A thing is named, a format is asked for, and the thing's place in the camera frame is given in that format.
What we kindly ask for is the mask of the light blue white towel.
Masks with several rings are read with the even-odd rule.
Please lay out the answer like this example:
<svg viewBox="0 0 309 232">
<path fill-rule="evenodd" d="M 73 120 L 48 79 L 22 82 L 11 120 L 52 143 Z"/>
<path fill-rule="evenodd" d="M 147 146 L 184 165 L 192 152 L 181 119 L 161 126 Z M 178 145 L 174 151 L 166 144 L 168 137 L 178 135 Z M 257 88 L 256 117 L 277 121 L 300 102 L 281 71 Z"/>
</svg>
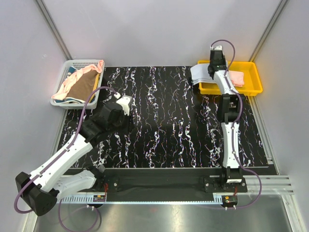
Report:
<svg viewBox="0 0 309 232">
<path fill-rule="evenodd" d="M 208 63 L 201 63 L 190 68 L 193 85 L 199 83 L 215 84 L 214 80 L 208 73 L 208 66 Z"/>
</svg>

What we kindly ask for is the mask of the pink rabbit towel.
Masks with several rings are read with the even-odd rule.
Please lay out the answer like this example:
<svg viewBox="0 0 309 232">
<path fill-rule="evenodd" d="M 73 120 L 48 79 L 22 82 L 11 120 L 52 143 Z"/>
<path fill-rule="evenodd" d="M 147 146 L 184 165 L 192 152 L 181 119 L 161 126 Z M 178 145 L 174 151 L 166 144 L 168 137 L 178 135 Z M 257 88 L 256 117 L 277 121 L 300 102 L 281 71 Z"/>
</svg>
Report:
<svg viewBox="0 0 309 232">
<path fill-rule="evenodd" d="M 244 73 L 239 71 L 229 71 L 229 78 L 235 87 L 244 86 Z"/>
</svg>

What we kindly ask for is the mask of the brown towel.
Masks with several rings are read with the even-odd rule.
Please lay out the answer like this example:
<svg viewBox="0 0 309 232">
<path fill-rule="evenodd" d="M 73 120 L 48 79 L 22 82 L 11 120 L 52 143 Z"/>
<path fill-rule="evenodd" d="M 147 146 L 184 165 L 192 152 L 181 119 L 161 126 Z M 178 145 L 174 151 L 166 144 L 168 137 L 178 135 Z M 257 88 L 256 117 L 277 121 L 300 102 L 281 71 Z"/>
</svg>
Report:
<svg viewBox="0 0 309 232">
<path fill-rule="evenodd" d="M 72 86 L 65 100 L 85 103 L 89 95 L 97 88 L 100 73 L 90 71 L 82 75 L 82 77 Z"/>
</svg>

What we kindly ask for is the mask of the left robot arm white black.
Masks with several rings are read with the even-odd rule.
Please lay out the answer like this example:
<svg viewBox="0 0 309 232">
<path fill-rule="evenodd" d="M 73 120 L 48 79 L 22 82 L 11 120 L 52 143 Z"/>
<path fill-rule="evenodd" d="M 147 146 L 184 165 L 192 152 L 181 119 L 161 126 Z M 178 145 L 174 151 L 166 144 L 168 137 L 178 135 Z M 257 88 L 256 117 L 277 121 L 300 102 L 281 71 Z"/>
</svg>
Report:
<svg viewBox="0 0 309 232">
<path fill-rule="evenodd" d="M 63 174 L 82 156 L 90 152 L 104 138 L 114 132 L 128 133 L 132 126 L 132 97 L 117 96 L 102 109 L 84 121 L 76 133 L 43 165 L 27 174 L 20 172 L 16 178 L 18 195 L 14 209 L 23 213 L 17 206 L 22 199 L 29 212 L 37 216 L 48 213 L 58 201 L 81 190 L 100 191 L 106 187 L 104 166 L 88 166 L 78 174 L 63 177 Z"/>
</svg>

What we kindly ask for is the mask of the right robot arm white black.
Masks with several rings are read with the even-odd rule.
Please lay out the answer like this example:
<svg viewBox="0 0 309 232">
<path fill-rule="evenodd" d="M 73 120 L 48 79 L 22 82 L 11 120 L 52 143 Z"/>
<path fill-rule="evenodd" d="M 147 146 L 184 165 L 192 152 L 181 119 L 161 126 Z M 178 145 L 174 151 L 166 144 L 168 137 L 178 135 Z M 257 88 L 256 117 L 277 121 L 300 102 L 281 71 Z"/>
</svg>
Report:
<svg viewBox="0 0 309 232">
<path fill-rule="evenodd" d="M 234 191 L 243 180 L 242 165 L 239 161 L 238 136 L 243 96 L 238 93 L 230 80 L 228 63 L 222 46 L 211 46 L 208 73 L 221 93 L 217 119 L 223 131 L 224 156 L 218 185 L 223 191 Z"/>
</svg>

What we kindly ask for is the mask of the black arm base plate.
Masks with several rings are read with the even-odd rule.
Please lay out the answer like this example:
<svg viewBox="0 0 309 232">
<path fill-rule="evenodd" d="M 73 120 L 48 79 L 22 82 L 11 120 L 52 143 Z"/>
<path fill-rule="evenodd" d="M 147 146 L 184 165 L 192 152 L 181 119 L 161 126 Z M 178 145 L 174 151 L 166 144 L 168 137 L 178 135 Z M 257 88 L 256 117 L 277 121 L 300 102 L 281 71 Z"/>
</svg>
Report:
<svg viewBox="0 0 309 232">
<path fill-rule="evenodd" d="M 244 176 L 238 176 L 236 183 L 227 183 L 233 178 L 233 173 L 227 175 L 221 168 L 108 168 L 101 180 L 107 184 L 110 192 L 132 188 L 192 189 L 206 193 L 248 192 Z"/>
</svg>

